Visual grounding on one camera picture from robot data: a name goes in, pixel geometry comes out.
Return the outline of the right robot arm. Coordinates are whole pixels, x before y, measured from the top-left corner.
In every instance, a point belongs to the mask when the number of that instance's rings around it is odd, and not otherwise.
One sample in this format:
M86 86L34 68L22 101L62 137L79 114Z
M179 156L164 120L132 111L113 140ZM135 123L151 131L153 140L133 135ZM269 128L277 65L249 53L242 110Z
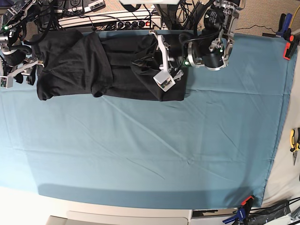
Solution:
M40 43L50 30L54 20L55 0L19 0L13 4L0 18L0 86L8 89L14 82L26 82L34 85L36 69L44 67L44 62L32 56L32 46ZM50 20L36 41L25 40L27 23L43 16L49 11Z

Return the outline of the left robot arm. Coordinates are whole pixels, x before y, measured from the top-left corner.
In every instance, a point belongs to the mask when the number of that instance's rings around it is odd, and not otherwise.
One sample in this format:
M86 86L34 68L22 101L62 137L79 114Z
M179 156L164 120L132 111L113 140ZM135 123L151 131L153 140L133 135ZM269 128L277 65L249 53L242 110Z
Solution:
M239 11L245 4L244 0L208 1L195 13L193 33L180 33L174 44L151 30L162 55L160 71L153 77L158 87L168 91L183 76L183 68L206 67L210 71L225 68L233 49Z

